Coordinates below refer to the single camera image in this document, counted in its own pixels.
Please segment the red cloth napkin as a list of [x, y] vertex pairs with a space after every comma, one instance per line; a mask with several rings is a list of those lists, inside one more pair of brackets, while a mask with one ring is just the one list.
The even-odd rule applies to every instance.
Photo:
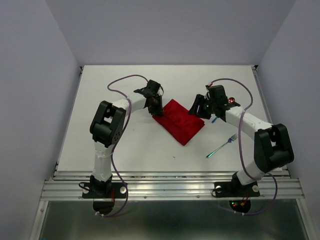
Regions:
[[185, 146], [204, 126], [205, 122], [194, 115], [180, 103], [171, 99], [163, 107], [163, 115], [152, 117], [164, 127], [182, 146]]

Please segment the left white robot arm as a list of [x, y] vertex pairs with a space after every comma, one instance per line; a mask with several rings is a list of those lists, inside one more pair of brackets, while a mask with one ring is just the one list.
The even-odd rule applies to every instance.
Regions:
[[114, 148], [121, 139], [131, 114], [147, 108], [152, 116], [164, 114], [160, 83], [149, 80], [143, 88], [124, 95], [122, 99], [102, 101], [91, 122], [89, 132], [94, 141], [94, 167], [88, 186], [84, 189], [106, 197], [111, 193], [112, 156]]

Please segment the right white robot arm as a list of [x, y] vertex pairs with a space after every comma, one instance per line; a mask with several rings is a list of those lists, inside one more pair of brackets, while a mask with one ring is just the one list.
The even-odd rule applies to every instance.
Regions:
[[294, 152], [288, 133], [283, 124], [271, 124], [248, 113], [239, 103], [230, 101], [222, 85], [206, 86], [206, 95], [197, 94], [189, 115], [210, 119], [212, 115], [238, 128], [238, 133], [245, 133], [253, 140], [253, 159], [242, 163], [242, 169], [236, 172], [223, 192], [231, 190], [235, 195], [242, 195], [248, 186], [261, 180], [276, 168], [281, 168], [294, 160]]

